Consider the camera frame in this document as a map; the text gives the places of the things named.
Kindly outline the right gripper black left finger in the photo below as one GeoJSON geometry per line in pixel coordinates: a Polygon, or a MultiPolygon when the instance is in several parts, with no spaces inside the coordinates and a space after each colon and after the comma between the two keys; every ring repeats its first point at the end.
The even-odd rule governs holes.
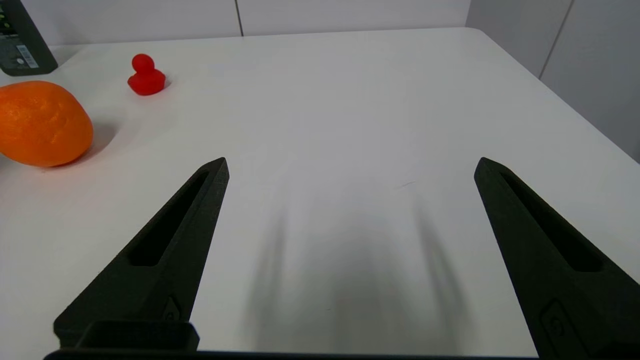
{"type": "Polygon", "coordinates": [[[100,321],[189,321],[229,178],[220,157],[186,180],[55,319],[61,348],[100,321]]]}

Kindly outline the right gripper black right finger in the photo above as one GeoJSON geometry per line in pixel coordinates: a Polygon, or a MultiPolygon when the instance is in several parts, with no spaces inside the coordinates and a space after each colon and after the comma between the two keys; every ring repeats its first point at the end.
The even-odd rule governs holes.
{"type": "Polygon", "coordinates": [[[639,284],[503,164],[474,181],[538,356],[637,360],[639,284]]]}

